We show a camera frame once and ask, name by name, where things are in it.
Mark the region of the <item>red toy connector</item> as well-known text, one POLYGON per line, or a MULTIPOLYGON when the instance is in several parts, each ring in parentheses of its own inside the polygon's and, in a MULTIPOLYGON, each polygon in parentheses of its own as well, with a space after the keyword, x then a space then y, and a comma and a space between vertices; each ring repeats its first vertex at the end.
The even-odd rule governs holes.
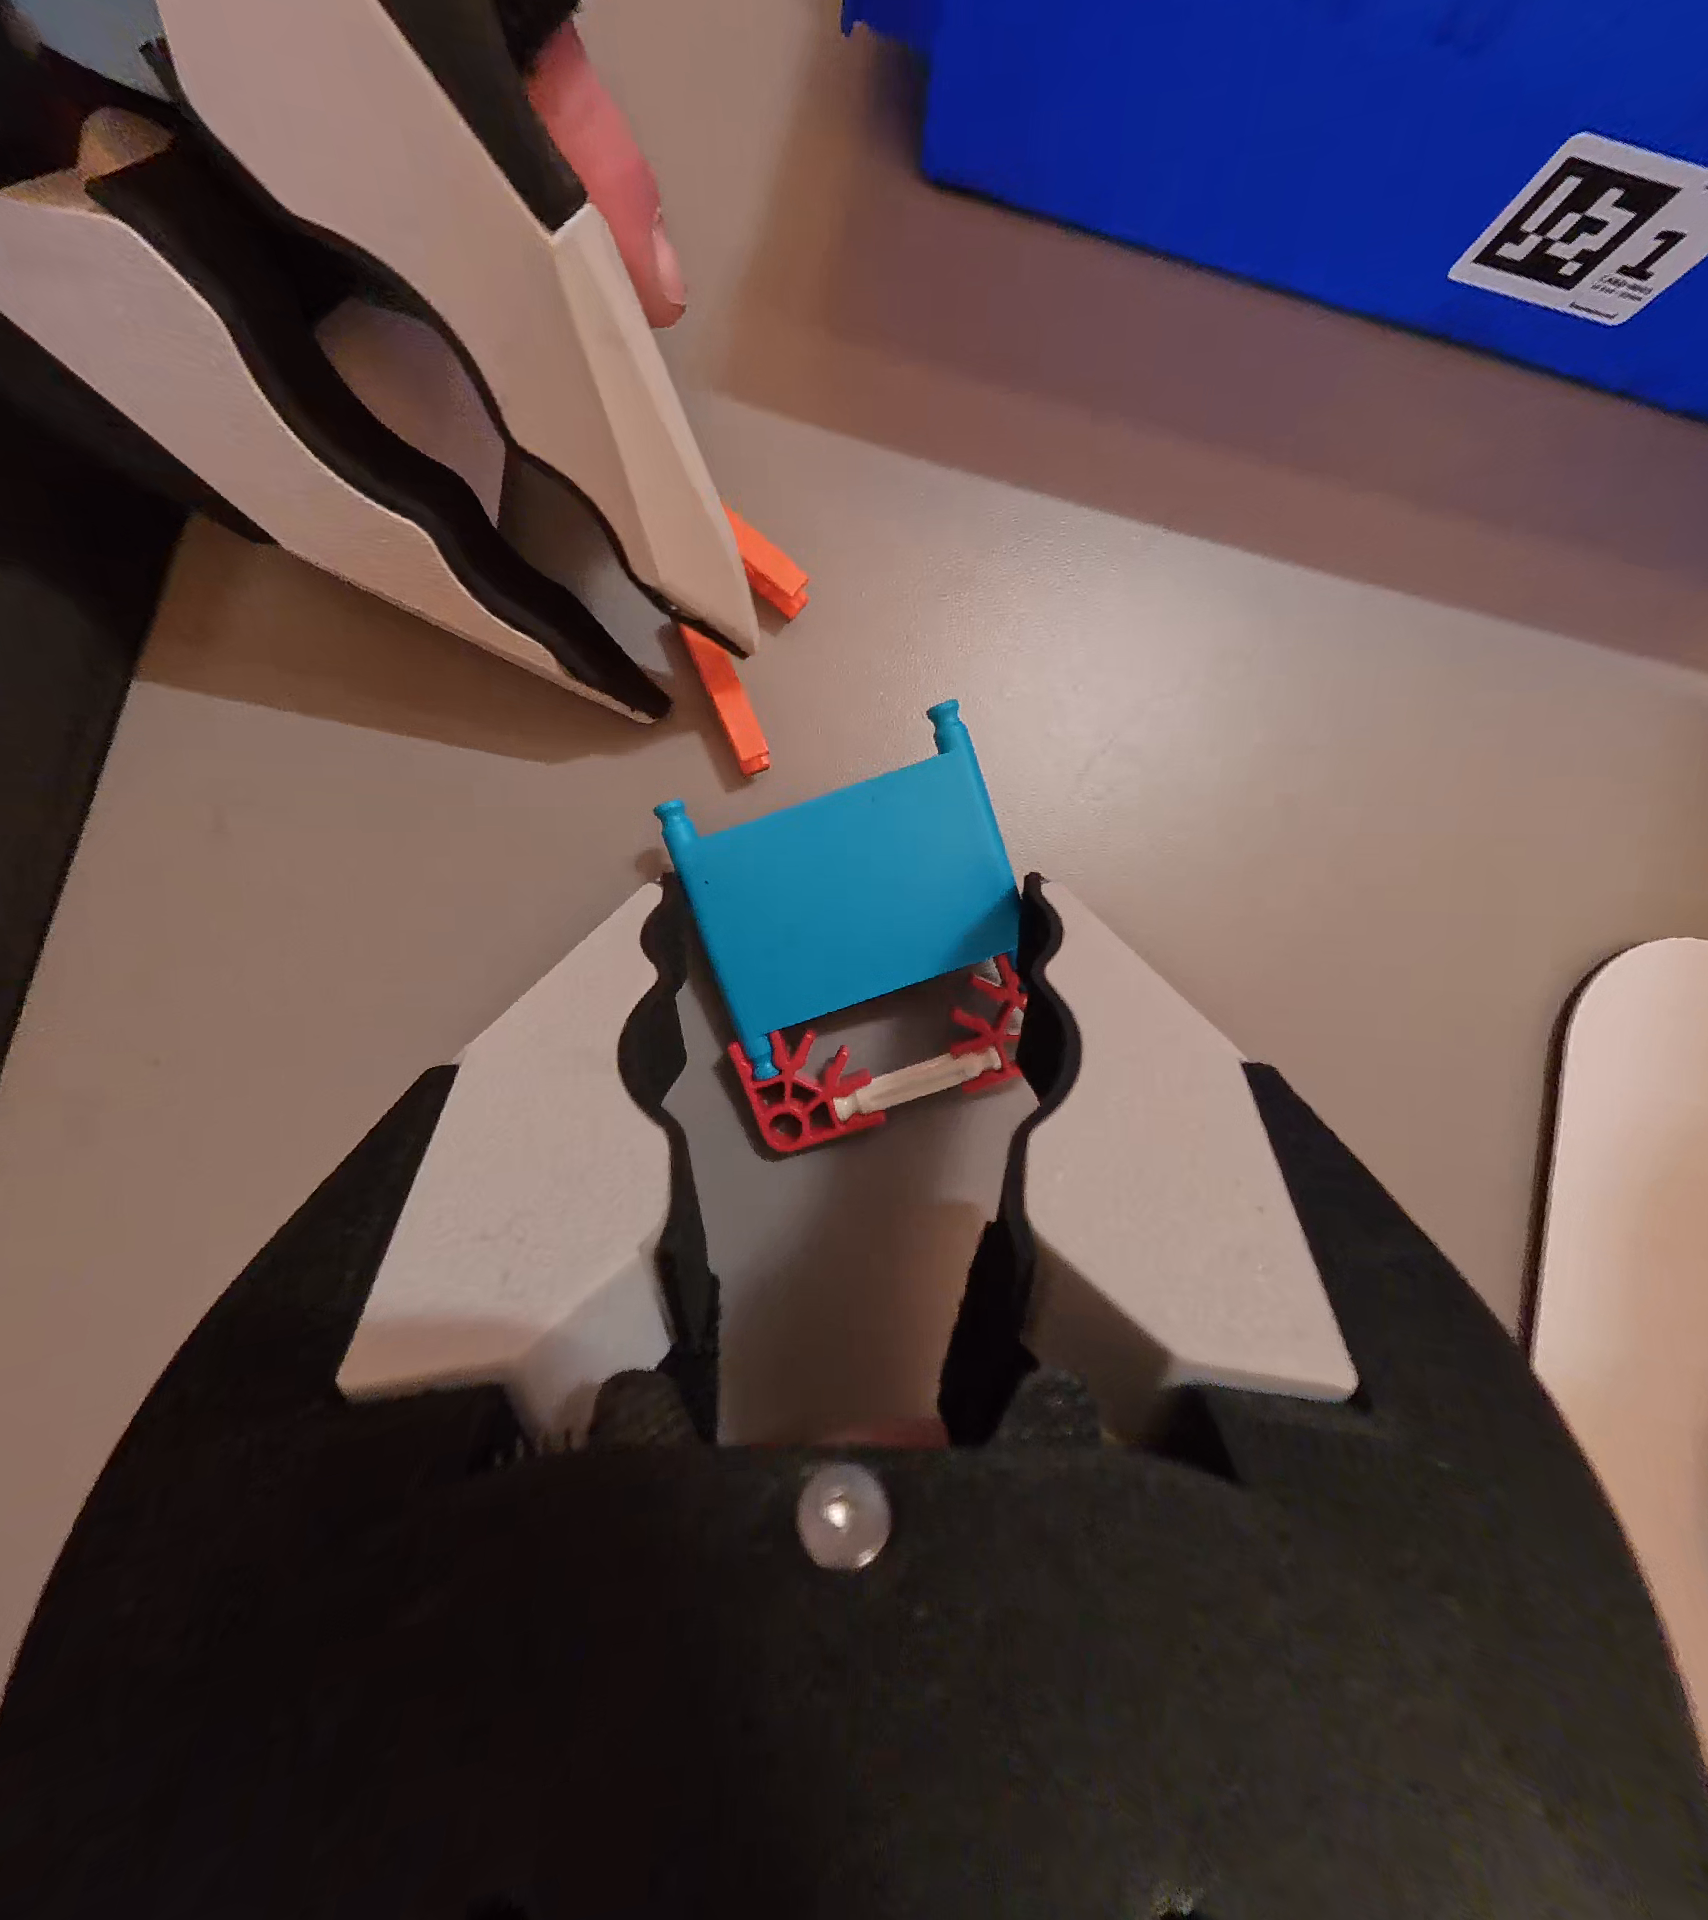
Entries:
POLYGON ((764 1060, 769 1072, 764 1077, 755 1077, 746 1045, 733 1040, 725 1049, 753 1131, 773 1157, 791 1157, 885 1123, 883 1115, 856 1111, 856 1094, 866 1090, 872 1077, 864 1069, 849 1069, 845 1047, 821 1069, 809 1069, 816 1040, 811 1028, 796 1043, 779 1031, 769 1035, 764 1060))
POLYGON ((952 1009, 960 1036, 949 1055, 971 1065, 968 1093, 981 1093, 1020 1077, 1018 1047, 1029 994, 1011 952, 977 962, 964 980, 962 1001, 952 1009))

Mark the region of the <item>teal plastic panel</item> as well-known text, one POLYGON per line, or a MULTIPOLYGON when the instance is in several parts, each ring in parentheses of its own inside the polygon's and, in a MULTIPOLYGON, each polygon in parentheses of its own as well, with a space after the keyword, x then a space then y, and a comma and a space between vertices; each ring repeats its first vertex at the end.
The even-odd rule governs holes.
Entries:
POLYGON ((958 701, 933 756, 699 832, 653 811, 755 1083, 773 1036, 1018 950, 1020 890, 958 701))

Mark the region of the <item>white short rod with connectors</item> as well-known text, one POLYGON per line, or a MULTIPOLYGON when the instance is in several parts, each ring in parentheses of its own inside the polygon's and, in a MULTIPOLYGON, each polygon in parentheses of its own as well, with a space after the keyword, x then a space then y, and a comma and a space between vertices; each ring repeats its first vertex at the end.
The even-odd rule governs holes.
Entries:
POLYGON ((897 1106, 942 1093, 974 1085, 996 1086, 1014 1070, 1002 1051, 993 1047, 948 1053, 906 1069, 893 1069, 882 1077, 867 1077, 859 1086, 833 1094, 830 1108, 841 1127, 851 1127, 858 1119, 882 1117, 897 1106))

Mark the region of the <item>blue plastic bin with label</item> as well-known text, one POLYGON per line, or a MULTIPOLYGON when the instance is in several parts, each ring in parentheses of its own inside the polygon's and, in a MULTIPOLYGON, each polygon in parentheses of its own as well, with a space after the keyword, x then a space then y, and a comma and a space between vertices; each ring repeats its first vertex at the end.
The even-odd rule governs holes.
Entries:
POLYGON ((919 171, 1708 423, 1708 2, 848 2, 919 171))

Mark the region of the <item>person's left hand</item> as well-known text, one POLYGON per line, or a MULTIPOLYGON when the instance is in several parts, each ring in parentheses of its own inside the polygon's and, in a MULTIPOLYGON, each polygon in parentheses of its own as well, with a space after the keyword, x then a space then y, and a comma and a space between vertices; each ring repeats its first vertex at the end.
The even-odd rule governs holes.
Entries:
POLYGON ((558 154, 600 208, 645 322, 656 330, 676 326, 688 309, 688 284, 653 168, 572 21, 538 48, 525 92, 558 154))

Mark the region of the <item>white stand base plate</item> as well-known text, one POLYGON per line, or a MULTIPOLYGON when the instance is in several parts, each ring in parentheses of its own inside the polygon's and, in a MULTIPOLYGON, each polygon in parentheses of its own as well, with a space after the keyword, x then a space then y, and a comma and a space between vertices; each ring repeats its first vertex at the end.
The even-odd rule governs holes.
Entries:
POLYGON ((1708 940, 1601 964, 1558 1045, 1529 1348, 1610 1499, 1708 1765, 1708 940))

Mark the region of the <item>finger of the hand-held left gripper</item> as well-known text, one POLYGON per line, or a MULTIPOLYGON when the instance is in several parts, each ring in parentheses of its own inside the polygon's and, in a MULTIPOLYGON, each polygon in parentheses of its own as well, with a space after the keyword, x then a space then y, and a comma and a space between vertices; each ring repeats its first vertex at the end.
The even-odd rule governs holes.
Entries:
POLYGON ((255 189, 423 311, 502 440, 594 511, 650 600, 751 657, 721 498, 497 9, 164 2, 160 22, 185 104, 255 189))
POLYGON ((337 373, 207 176, 0 190, 0 315, 292 555, 637 725, 671 698, 337 373))

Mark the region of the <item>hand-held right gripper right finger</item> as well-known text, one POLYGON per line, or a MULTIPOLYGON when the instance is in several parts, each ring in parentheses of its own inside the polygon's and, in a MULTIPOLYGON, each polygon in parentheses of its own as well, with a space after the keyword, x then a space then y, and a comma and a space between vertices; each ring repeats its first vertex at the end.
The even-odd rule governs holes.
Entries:
POLYGON ((1026 879, 1018 933, 1034 1108, 942 1360, 948 1441, 1178 1449, 1204 1390, 1349 1404, 1243 1053, 1062 883, 1026 879))

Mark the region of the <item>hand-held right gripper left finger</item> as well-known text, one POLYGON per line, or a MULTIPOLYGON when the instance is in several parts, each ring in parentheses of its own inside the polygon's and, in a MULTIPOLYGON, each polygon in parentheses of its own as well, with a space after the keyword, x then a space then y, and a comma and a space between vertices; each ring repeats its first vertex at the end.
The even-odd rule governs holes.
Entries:
POLYGON ((349 1400, 496 1386, 582 1444, 606 1381, 666 1375, 716 1431, 719 1285, 690 1141, 692 921, 650 881, 458 1059, 337 1366, 349 1400))

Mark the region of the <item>orange toy clip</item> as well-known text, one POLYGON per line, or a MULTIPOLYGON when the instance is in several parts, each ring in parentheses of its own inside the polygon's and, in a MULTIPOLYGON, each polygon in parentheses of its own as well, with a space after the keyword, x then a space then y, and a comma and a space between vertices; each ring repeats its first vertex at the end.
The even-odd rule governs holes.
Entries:
POLYGON ((737 772, 747 781, 769 772, 769 745, 746 692, 737 659, 694 627, 680 625, 676 630, 737 772))
POLYGON ((749 592, 781 620, 794 620, 809 605, 807 572, 731 507, 724 508, 724 518, 749 592))

